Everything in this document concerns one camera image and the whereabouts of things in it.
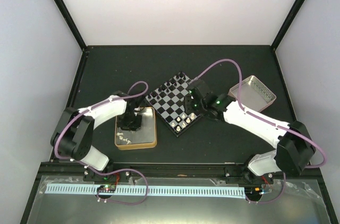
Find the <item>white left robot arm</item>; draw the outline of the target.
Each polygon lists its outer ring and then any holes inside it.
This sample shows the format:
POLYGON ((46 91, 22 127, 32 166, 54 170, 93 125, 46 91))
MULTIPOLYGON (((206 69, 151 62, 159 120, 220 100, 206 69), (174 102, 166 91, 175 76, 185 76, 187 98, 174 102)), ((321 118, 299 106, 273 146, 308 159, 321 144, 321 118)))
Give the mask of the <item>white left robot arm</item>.
POLYGON ((118 91, 92 106, 66 108, 50 141, 55 157, 73 159, 94 169, 102 181, 110 180, 114 168, 108 164, 109 157, 92 145, 94 130, 112 118, 130 113, 144 96, 144 93, 130 96, 118 91))

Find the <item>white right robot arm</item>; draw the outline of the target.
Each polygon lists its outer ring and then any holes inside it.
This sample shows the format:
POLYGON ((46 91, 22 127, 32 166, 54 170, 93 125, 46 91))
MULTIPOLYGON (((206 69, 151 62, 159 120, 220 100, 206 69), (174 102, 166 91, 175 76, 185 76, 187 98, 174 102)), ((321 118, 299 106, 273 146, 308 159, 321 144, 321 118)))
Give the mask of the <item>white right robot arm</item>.
POLYGON ((198 113, 213 120, 238 126, 267 142, 273 150, 255 154, 241 170, 247 183, 254 183, 260 176, 268 173, 284 172, 300 175, 316 152, 304 124, 291 124, 272 119, 256 112, 226 94, 205 97, 189 93, 184 97, 185 111, 198 113))

